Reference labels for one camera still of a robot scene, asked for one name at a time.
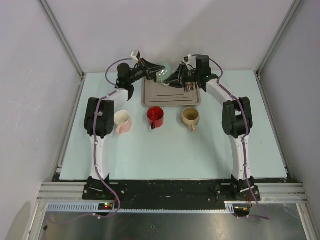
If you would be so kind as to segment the green ceramic mug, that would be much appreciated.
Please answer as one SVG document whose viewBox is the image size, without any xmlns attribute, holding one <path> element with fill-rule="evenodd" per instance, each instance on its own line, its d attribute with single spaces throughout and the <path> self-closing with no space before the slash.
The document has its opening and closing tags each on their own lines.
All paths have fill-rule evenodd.
<svg viewBox="0 0 320 240">
<path fill-rule="evenodd" d="M 161 84 L 163 87 L 169 87 L 169 83 L 165 83 L 166 79 L 168 79 L 172 75 L 172 67 L 168 62 L 161 62 L 160 65 L 165 68 L 156 73 L 156 83 Z"/>
</svg>

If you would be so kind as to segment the brown ceramic cup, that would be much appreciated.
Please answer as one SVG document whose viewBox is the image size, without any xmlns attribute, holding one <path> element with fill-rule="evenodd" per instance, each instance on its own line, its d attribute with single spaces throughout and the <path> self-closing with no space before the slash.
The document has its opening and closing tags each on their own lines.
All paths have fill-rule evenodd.
<svg viewBox="0 0 320 240">
<path fill-rule="evenodd" d="M 185 83 L 185 91 L 186 92 L 192 92 L 196 89 L 197 83 L 193 81 L 187 81 Z"/>
</svg>

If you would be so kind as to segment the beige ceramic mug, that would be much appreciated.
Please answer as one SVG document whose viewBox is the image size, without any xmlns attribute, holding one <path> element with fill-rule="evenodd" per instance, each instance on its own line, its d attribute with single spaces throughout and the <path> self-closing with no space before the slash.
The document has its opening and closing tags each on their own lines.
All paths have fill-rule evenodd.
<svg viewBox="0 0 320 240">
<path fill-rule="evenodd" d="M 200 114 L 193 107 L 187 107 L 182 111 L 181 114 L 181 123 L 189 128 L 192 133 L 196 132 L 196 126 L 200 122 Z"/>
</svg>

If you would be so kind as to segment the red ceramic mug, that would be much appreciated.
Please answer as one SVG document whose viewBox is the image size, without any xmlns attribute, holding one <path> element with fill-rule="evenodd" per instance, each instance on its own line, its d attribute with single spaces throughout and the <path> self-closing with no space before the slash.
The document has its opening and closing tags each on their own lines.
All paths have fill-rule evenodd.
<svg viewBox="0 0 320 240">
<path fill-rule="evenodd" d="M 164 110 L 161 107 L 154 106 L 148 109 L 147 113 L 148 123 L 152 130 L 160 128 L 164 123 Z"/>
</svg>

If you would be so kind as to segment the pink ceramic mug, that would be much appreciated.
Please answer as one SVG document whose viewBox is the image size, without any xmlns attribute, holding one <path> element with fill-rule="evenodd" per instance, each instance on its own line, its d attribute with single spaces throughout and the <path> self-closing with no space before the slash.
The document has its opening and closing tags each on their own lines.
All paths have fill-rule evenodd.
<svg viewBox="0 0 320 240">
<path fill-rule="evenodd" d="M 114 123 L 118 135 L 127 133 L 132 128 L 131 116 L 126 110 L 120 110 L 114 114 Z"/>
</svg>

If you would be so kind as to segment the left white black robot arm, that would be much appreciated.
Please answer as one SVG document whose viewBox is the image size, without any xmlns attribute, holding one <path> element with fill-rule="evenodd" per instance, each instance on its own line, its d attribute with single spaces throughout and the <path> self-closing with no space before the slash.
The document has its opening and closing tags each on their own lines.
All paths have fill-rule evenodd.
<svg viewBox="0 0 320 240">
<path fill-rule="evenodd" d="M 130 67 L 126 61 L 128 59 L 124 58 L 112 64 L 112 66 L 117 65 L 115 83 L 108 79 L 111 67 L 107 68 L 105 79 L 114 86 L 114 90 L 101 98 L 89 98 L 84 117 L 84 129 L 90 137 L 91 144 L 91 171 L 87 186 L 101 200 L 107 199 L 110 194 L 118 198 L 118 194 L 108 185 L 110 171 L 103 160 L 105 140 L 114 129 L 115 106 L 132 98 L 135 90 L 133 83 L 143 78 L 155 80 L 157 73 L 166 68 L 164 65 L 148 62 L 144 58 L 136 59 L 134 67 Z"/>
</svg>

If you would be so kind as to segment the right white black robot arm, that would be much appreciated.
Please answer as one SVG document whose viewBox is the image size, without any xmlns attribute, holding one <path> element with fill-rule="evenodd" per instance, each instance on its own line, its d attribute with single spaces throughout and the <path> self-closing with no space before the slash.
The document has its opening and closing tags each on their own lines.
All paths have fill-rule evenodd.
<svg viewBox="0 0 320 240">
<path fill-rule="evenodd" d="M 229 137 L 233 170 L 228 191 L 238 201 L 259 201 L 249 162 L 249 134 L 253 127 L 251 103 L 248 97 L 237 97 L 221 83 L 221 75 L 212 73 L 207 55 L 187 55 L 177 70 L 167 78 L 165 86 L 188 90 L 191 84 L 213 96 L 222 105 L 222 129 Z"/>
</svg>

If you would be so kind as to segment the metal serving tray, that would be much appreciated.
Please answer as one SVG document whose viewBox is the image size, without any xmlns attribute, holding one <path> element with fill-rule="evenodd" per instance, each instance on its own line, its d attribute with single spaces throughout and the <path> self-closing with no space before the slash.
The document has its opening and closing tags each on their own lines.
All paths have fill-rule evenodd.
<svg viewBox="0 0 320 240">
<path fill-rule="evenodd" d="M 197 86 L 191 91 L 183 88 L 165 87 L 160 83 L 142 79 L 141 104 L 144 107 L 197 106 L 201 103 L 201 94 Z"/>
</svg>

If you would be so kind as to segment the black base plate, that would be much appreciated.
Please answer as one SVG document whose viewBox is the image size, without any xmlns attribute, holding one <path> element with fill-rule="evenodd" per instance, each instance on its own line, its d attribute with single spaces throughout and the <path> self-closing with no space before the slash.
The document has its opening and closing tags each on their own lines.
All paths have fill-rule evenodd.
<svg viewBox="0 0 320 240">
<path fill-rule="evenodd" d="M 223 210 L 233 198 L 228 191 L 231 179 L 218 180 L 108 180 L 117 193 L 121 210 L 202 211 Z M 87 182 L 83 200 L 115 201 L 111 193 L 90 190 Z"/>
</svg>

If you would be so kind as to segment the left aluminium frame post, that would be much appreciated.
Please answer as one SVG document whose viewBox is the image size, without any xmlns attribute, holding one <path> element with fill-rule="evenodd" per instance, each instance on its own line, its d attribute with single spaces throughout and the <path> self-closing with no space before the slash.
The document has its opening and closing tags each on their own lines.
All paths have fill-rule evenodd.
<svg viewBox="0 0 320 240">
<path fill-rule="evenodd" d="M 64 49 L 67 57 L 71 61 L 75 71 L 82 79 L 85 75 L 84 71 L 82 70 L 80 63 L 72 50 L 69 41 L 67 40 L 63 29 L 61 28 L 59 21 L 57 20 L 53 10 L 51 9 L 47 0 L 37 0 L 40 8 L 42 9 L 45 17 L 47 18 L 50 26 L 52 27 L 53 32 L 55 33 L 58 41 L 60 42 L 62 48 Z"/>
</svg>

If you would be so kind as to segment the aluminium frame post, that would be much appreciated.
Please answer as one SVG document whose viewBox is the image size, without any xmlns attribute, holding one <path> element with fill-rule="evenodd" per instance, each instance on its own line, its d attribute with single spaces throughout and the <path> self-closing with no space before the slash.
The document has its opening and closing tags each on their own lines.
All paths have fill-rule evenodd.
<svg viewBox="0 0 320 240">
<path fill-rule="evenodd" d="M 59 21 L 57 20 L 53 10 L 51 9 L 47 0 L 37 0 L 40 8 L 42 9 L 45 17 L 47 18 L 50 26 L 52 27 L 53 32 L 55 33 L 58 41 L 60 42 L 62 48 L 64 49 L 67 57 L 71 61 L 75 71 L 82 79 L 85 75 L 84 71 L 82 70 L 80 63 L 72 50 L 69 41 L 67 40 L 63 29 L 61 28 Z"/>
<path fill-rule="evenodd" d="M 290 26 L 292 25 L 294 19 L 296 18 L 297 14 L 299 13 L 301 7 L 304 4 L 304 0 L 294 0 L 285 15 L 285 18 L 283 19 L 279 29 L 277 30 L 271 45 L 269 46 L 266 54 L 264 55 L 261 63 L 259 64 L 256 74 L 260 76 L 265 68 L 267 67 L 268 63 L 272 59 L 273 55 L 275 54 L 277 48 L 279 47 L 281 41 L 283 40 L 285 34 L 289 30 Z"/>
</svg>

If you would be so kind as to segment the right aluminium frame post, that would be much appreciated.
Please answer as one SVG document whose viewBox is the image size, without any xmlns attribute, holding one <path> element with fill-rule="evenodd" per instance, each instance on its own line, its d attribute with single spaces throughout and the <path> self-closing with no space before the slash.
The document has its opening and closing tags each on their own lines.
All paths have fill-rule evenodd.
<svg viewBox="0 0 320 240">
<path fill-rule="evenodd" d="M 261 63 L 259 64 L 256 74 L 260 76 L 265 68 L 267 67 L 268 63 L 272 59 L 273 55 L 275 54 L 277 48 L 279 47 L 281 41 L 283 40 L 285 34 L 289 30 L 290 26 L 292 25 L 294 19 L 296 18 L 297 14 L 299 13 L 301 7 L 304 4 L 304 0 L 294 0 L 285 15 L 285 18 L 283 19 L 279 29 L 277 30 L 271 45 L 269 46 L 266 54 L 264 55 Z"/>
</svg>

